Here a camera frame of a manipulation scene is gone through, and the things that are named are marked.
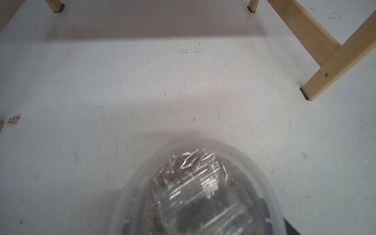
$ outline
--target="white floor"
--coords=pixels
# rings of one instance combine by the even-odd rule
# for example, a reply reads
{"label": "white floor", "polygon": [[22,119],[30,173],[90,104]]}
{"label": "white floor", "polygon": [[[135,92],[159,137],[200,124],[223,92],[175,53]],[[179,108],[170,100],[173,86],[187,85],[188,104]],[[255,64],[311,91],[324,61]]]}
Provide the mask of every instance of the white floor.
{"label": "white floor", "polygon": [[[341,43],[376,9],[300,2]],[[0,234],[106,234],[137,167],[195,136],[247,154],[302,235],[376,234],[376,50],[309,102],[318,65],[266,0],[64,3],[26,0],[0,34],[0,117],[21,115]]]}

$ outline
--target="plastic lid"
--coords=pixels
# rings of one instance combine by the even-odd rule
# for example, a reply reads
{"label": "plastic lid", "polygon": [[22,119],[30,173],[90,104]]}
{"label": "plastic lid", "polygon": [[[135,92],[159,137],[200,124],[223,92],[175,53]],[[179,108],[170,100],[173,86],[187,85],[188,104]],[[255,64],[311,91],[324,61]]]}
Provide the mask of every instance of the plastic lid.
{"label": "plastic lid", "polygon": [[219,141],[165,147],[133,174],[109,235],[285,235],[276,196],[260,169]]}

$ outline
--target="wooden table leg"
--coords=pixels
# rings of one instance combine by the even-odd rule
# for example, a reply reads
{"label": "wooden table leg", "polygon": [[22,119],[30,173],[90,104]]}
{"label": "wooden table leg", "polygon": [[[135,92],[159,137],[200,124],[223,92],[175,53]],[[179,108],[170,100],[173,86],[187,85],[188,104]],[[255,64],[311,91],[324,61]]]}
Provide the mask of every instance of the wooden table leg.
{"label": "wooden table leg", "polygon": [[45,0],[53,12],[62,12],[65,5],[60,0]]}
{"label": "wooden table leg", "polygon": [[249,12],[256,12],[256,8],[258,5],[259,0],[250,0],[247,6]]}
{"label": "wooden table leg", "polygon": [[301,88],[313,100],[376,47],[376,11]]}

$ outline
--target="wooden stand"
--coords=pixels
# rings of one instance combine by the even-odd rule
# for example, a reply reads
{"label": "wooden stand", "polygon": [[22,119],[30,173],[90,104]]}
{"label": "wooden stand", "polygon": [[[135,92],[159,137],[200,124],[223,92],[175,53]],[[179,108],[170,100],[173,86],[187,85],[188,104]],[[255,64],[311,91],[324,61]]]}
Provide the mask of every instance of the wooden stand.
{"label": "wooden stand", "polygon": [[[268,2],[321,66],[300,89],[306,100],[315,99],[376,47],[376,11],[341,45],[296,0]],[[257,4],[250,0],[250,12]]]}
{"label": "wooden stand", "polygon": [[53,12],[62,12],[65,5],[60,0],[45,0]]}

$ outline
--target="clear plastic container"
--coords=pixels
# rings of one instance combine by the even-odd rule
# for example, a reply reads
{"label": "clear plastic container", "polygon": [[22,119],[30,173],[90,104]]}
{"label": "clear plastic container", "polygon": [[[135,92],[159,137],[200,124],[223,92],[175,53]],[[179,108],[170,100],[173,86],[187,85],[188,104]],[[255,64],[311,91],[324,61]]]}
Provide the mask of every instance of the clear plastic container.
{"label": "clear plastic container", "polygon": [[[166,179],[171,178],[169,166],[174,164],[171,160],[185,155],[187,159],[191,158],[191,162],[200,161],[199,166],[196,164],[198,170],[193,174],[186,173],[185,177],[179,180],[167,182]],[[206,165],[205,169],[203,166],[207,161],[210,161],[210,164]],[[180,169],[190,167],[188,163],[180,163]],[[231,176],[233,181],[236,179],[242,196],[232,190],[233,182],[230,185],[227,176]],[[160,181],[163,179],[165,183],[162,182],[162,186],[157,184],[156,177]],[[201,191],[197,191],[198,185],[201,185]],[[226,199],[223,203],[219,202],[222,209],[216,211],[218,207],[211,206],[210,203],[216,203],[223,191]],[[200,225],[193,224],[189,229],[182,225],[195,219],[179,219],[179,216],[188,214],[187,211],[191,209],[187,207],[191,204],[195,208],[206,207],[209,210],[203,210],[205,215],[200,214],[204,220]],[[148,214],[147,211],[152,206],[155,207],[154,214]],[[210,139],[180,141],[162,148],[143,163],[126,184],[116,204],[109,235],[161,234],[145,231],[150,223],[155,223],[155,217],[160,217],[157,220],[161,220],[161,227],[157,230],[164,230],[162,234],[166,235],[286,235],[280,206],[260,169],[239,150]],[[180,227],[175,226],[179,220],[184,223],[180,223]]]}

